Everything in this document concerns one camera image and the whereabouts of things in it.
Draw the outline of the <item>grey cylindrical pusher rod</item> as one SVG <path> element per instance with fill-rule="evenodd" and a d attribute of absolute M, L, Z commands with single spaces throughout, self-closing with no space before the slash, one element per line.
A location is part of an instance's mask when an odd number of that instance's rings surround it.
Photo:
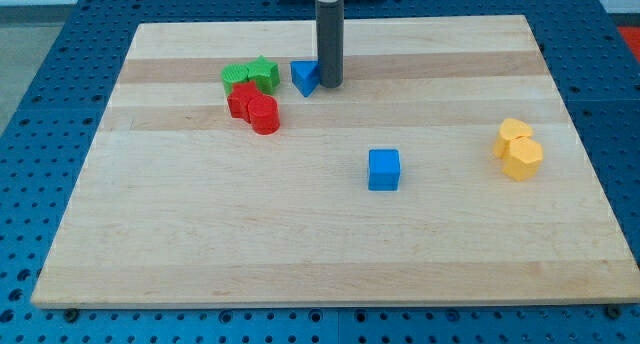
<path fill-rule="evenodd" d="M 315 11 L 320 84 L 337 88 L 343 82 L 344 0 L 315 0 Z"/>

